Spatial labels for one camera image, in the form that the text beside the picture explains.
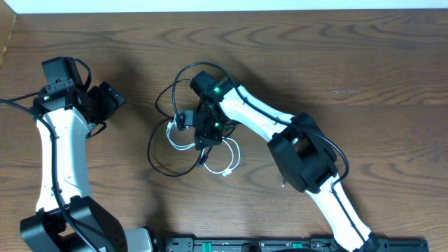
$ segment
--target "white cable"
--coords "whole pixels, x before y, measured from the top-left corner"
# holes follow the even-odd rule
[[[230,166],[232,166],[232,163],[233,163],[233,160],[234,160],[235,157],[234,157],[234,153],[233,153],[233,149],[232,149],[232,147],[230,146],[230,144],[229,144],[225,139],[229,139],[229,140],[233,141],[233,142],[235,143],[235,145],[237,146],[237,150],[238,150],[238,160],[237,160],[237,163],[236,163],[232,168],[230,168]],[[223,170],[221,170],[221,171],[213,171],[213,170],[211,170],[211,169],[207,166],[207,164],[205,164],[205,163],[204,163],[204,166],[205,166],[205,168],[208,169],[209,172],[211,172],[212,174],[222,174],[223,176],[227,176],[228,174],[231,174],[231,173],[232,173],[233,169],[235,169],[235,168],[238,167],[238,165],[239,165],[239,161],[241,160],[241,152],[240,152],[240,150],[239,150],[239,144],[238,144],[234,139],[232,139],[232,138],[230,138],[230,137],[228,137],[228,138],[224,138],[224,137],[223,137],[223,142],[224,142],[225,144],[227,144],[227,147],[229,147],[230,152],[231,152],[231,154],[232,154],[232,160],[231,160],[230,164],[229,164],[225,169],[223,169]]]
[[[207,164],[204,163],[205,168],[207,168],[207,169],[209,170],[209,172],[211,172],[212,174],[222,174],[223,172],[225,172],[225,170],[229,169],[229,167],[232,166],[233,159],[234,159],[234,155],[233,155],[232,147],[230,147],[230,144],[229,144],[226,140],[223,139],[223,142],[224,142],[224,144],[227,144],[227,147],[229,147],[229,149],[230,149],[230,152],[231,152],[231,154],[232,154],[232,161],[230,161],[230,164],[229,164],[225,169],[223,169],[222,171],[212,171],[212,170],[207,166]]]
[[[241,160],[241,152],[239,151],[239,144],[233,138],[228,137],[227,139],[232,140],[235,143],[235,145],[237,146],[237,150],[238,150],[238,161],[234,167],[230,168],[230,170],[233,170],[233,169],[237,168],[237,166],[239,165],[239,161]]]
[[[174,143],[174,141],[171,140],[171,128],[172,127],[173,127],[173,123],[172,122],[168,122],[168,125],[167,125],[167,138],[168,138],[168,141],[171,143],[171,145],[173,147],[175,147],[176,150],[186,151],[186,150],[188,150],[188,149],[190,149],[190,148],[195,146],[195,143],[190,143],[190,144],[187,144],[187,145],[184,145],[184,146],[181,146],[181,145],[178,145],[177,143]]]

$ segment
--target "black bracket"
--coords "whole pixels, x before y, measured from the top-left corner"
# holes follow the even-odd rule
[[[81,62],[71,57],[56,57],[42,62],[48,85],[34,99],[31,110],[41,116],[57,109],[75,107],[87,123],[104,122],[125,103],[125,99],[106,82],[87,90],[91,75],[89,73],[83,85],[75,60]]]
[[[179,113],[179,117],[175,118],[178,130],[188,126],[195,128],[196,150],[220,145],[223,128],[229,118],[221,111],[219,102],[234,86],[228,78],[218,82],[207,72],[201,71],[190,81],[190,88],[199,96],[199,106],[196,111]]]
[[[91,197],[72,197],[64,206],[77,226],[97,248],[107,251],[127,251],[125,231],[120,222]],[[32,251],[89,251],[90,248],[76,233],[65,236],[66,221],[60,209],[45,212],[20,221],[20,234]]]
[[[274,134],[267,146],[288,183],[301,193],[319,193],[323,182],[337,173],[336,154],[324,140],[298,130],[297,127],[306,127],[322,134],[311,116],[302,113],[292,119],[292,124],[295,126]]]
[[[381,245],[379,244],[377,236],[371,232],[369,234],[369,239],[367,239],[359,249],[355,249],[353,252],[380,252],[380,249]]]

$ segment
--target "robotic arm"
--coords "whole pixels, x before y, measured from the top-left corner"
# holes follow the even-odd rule
[[[85,142],[93,136],[91,132],[98,124],[103,127],[97,133],[105,128],[105,121],[125,100],[105,82],[88,90],[90,70],[87,68],[89,76],[82,84],[75,61],[87,67],[70,57],[43,62],[48,85],[35,98],[31,108],[35,116],[49,124],[56,136],[56,140],[53,140],[55,142],[52,142],[47,125],[38,120],[43,149],[41,194],[36,205],[36,215],[20,222],[22,238],[33,251],[91,251],[89,242],[83,241],[78,231],[78,235],[60,235],[65,231],[66,223],[78,227],[88,237],[90,245],[100,251],[110,252],[227,252],[240,249],[242,252],[261,252],[301,249],[305,242],[308,248],[325,252],[340,247],[347,251],[386,252],[388,246],[393,246],[395,251],[428,251],[425,241],[388,241],[377,239],[371,233],[344,194],[334,164],[336,154],[332,144],[329,140],[324,141],[326,138],[311,116],[302,113],[295,117],[277,111],[249,94],[229,74],[230,78],[218,83],[205,72],[199,73],[190,82],[205,112],[178,113],[174,106],[178,129],[195,128],[195,147],[198,150],[220,144],[221,125],[228,120],[236,120],[259,134],[266,140],[287,182],[301,193],[306,192],[317,203],[339,246],[333,246],[334,241],[328,239],[268,240],[256,244],[250,241],[191,238],[165,241],[150,234],[146,228],[124,230],[116,218],[93,200],[88,183]],[[57,195],[52,190],[55,187],[51,179],[53,162],[56,164],[59,184],[56,185],[59,190],[53,190],[59,192]],[[57,196],[62,199],[63,209],[56,203]],[[380,248],[380,242],[384,244],[384,249]]]
[[[48,85],[34,99],[31,111],[41,116],[56,136],[55,150],[48,128],[37,122],[42,140],[42,186],[36,215],[20,222],[20,233],[33,251],[91,251],[75,233],[60,236],[68,220],[52,191],[52,162],[55,153],[59,197],[65,211],[81,232],[100,251],[152,251],[147,229],[124,230],[110,213],[93,200],[89,187],[85,142],[91,131],[103,127],[125,100],[108,83],[90,88],[90,70],[86,83],[75,65],[78,59],[58,57],[42,63]]]
[[[377,243],[376,238],[356,214],[341,183],[336,183],[340,178],[334,164],[336,154],[329,143],[317,137],[323,134],[311,116],[282,113],[256,99],[242,85],[235,86],[229,77],[218,83],[202,71],[192,79],[190,86],[207,108],[222,111],[227,118],[240,122],[266,140],[283,177],[317,203],[340,246],[348,251],[367,246],[372,249],[370,244]],[[178,124],[185,119],[188,121],[185,113],[181,113],[180,118],[184,120]],[[300,131],[301,127],[312,130]],[[195,135],[207,135],[203,132],[207,129]]]

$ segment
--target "wood grain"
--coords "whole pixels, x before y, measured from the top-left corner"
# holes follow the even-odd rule
[[[264,102],[315,117],[349,157],[344,188],[373,231],[424,237],[431,251],[448,251],[447,17],[448,10],[21,15],[0,94],[39,90],[41,62],[59,55],[81,58],[94,83],[123,93],[126,105],[88,141],[87,164],[95,199],[125,228],[198,237],[330,234],[307,195],[281,187],[265,142],[245,127],[234,133],[243,157],[231,176],[196,169],[172,179],[150,169],[147,141],[161,119],[155,98],[185,65],[216,62]],[[177,94],[181,109],[197,102],[187,86]],[[169,95],[160,103],[172,111]],[[34,214],[39,196],[40,139],[27,115],[0,106],[0,118],[0,251],[26,251],[19,222]],[[196,158],[173,150],[163,134],[155,142],[153,154],[170,169]],[[217,148],[211,164],[224,165],[226,155]]]
[[[4,0],[0,0],[0,67],[3,63],[3,56],[6,52],[9,38],[13,32],[16,14]]]

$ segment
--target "black base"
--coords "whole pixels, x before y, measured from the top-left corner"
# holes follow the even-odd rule
[[[378,238],[381,244],[377,252],[429,252],[428,242],[421,240],[399,240]],[[343,252],[334,239],[275,239],[275,240],[238,240],[238,239],[165,239],[169,252],[274,252],[284,249],[303,249],[303,251]]]
[[[108,252],[127,251],[125,231],[120,222],[91,197],[72,197],[65,205],[70,217],[97,248]],[[60,235],[66,230],[66,220],[60,209],[45,212],[20,221],[20,234],[34,252],[92,251],[76,233]]]

